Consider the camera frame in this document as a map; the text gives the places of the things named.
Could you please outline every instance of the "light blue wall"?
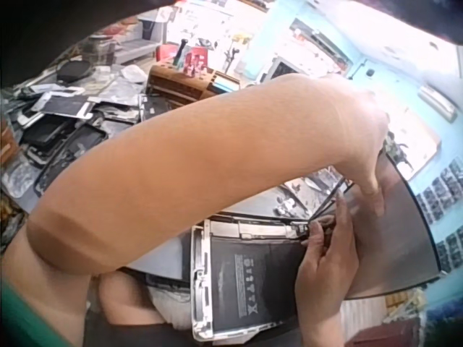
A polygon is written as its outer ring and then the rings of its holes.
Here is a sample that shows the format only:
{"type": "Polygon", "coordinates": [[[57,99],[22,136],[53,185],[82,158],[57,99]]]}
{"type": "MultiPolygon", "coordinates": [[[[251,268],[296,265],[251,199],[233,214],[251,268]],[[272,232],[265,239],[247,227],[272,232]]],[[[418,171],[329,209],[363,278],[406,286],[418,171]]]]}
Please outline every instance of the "light blue wall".
{"type": "Polygon", "coordinates": [[[262,29],[252,39],[249,49],[240,62],[244,66],[243,73],[247,78],[255,80],[258,77],[267,62],[263,57],[271,56],[275,52],[279,38],[296,18],[324,34],[353,63],[362,57],[359,50],[305,0],[278,0],[267,13],[262,29]]]}
{"type": "Polygon", "coordinates": [[[355,64],[362,58],[362,54],[347,38],[332,25],[323,15],[316,12],[308,3],[305,3],[297,14],[297,19],[312,29],[324,34],[355,64]]]}
{"type": "Polygon", "coordinates": [[[432,283],[426,289],[427,309],[435,309],[446,302],[463,296],[463,267],[453,270],[447,277],[432,283]]]}
{"type": "MultiPolygon", "coordinates": [[[[357,66],[352,67],[351,75],[364,61],[360,59],[357,66]]],[[[420,83],[387,66],[367,60],[353,78],[357,85],[362,87],[381,86],[388,93],[394,95],[400,103],[410,107],[422,117],[441,138],[441,149],[437,155],[410,181],[415,194],[422,192],[457,156],[463,159],[463,113],[453,123],[448,123],[439,113],[434,111],[418,96],[420,83]],[[373,77],[366,76],[368,69],[374,69],[373,77]]],[[[436,242],[444,240],[463,225],[463,201],[456,203],[446,211],[444,217],[435,222],[430,228],[436,242]]]]}
{"type": "Polygon", "coordinates": [[[249,49],[240,64],[244,75],[250,80],[258,78],[267,62],[265,57],[273,56],[279,38],[284,35],[299,12],[305,0],[277,0],[268,11],[262,29],[251,40],[249,49]]]}

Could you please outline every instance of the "battery label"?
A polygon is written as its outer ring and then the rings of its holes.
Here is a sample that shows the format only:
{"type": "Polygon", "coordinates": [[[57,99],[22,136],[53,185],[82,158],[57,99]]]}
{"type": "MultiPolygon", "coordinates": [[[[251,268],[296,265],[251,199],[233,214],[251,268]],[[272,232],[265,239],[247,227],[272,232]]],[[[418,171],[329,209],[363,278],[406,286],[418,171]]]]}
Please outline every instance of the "battery label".
{"type": "Polygon", "coordinates": [[[243,254],[236,254],[234,266],[239,318],[258,314],[258,303],[255,300],[254,260],[243,254]]]}

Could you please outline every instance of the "bright light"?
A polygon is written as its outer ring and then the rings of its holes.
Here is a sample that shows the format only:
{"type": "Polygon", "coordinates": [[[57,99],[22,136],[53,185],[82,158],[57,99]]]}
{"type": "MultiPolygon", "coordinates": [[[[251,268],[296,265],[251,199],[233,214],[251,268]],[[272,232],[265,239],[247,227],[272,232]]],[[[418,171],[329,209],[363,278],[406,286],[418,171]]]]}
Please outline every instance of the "bright light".
{"type": "Polygon", "coordinates": [[[354,1],[343,1],[336,8],[336,24],[359,46],[376,51],[389,47],[397,52],[395,56],[413,63],[419,70],[459,75],[455,45],[381,11],[354,1]]]}

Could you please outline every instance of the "tablet battery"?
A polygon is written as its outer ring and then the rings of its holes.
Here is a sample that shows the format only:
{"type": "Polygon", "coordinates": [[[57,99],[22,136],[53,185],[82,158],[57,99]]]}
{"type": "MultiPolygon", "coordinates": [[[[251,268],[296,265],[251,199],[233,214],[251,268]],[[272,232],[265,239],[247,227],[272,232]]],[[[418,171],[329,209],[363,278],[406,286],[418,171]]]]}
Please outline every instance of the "tablet battery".
{"type": "Polygon", "coordinates": [[[296,315],[298,241],[211,238],[213,330],[280,323],[296,315]]]}

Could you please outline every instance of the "green sleeve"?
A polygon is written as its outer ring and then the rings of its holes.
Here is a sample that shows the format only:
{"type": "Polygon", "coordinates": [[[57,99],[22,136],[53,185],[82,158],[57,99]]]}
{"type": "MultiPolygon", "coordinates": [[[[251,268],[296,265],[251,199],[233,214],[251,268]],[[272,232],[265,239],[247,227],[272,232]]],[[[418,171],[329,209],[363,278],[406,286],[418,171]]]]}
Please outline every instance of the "green sleeve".
{"type": "Polygon", "coordinates": [[[1,324],[13,346],[68,347],[68,343],[42,320],[2,278],[1,324]]]}

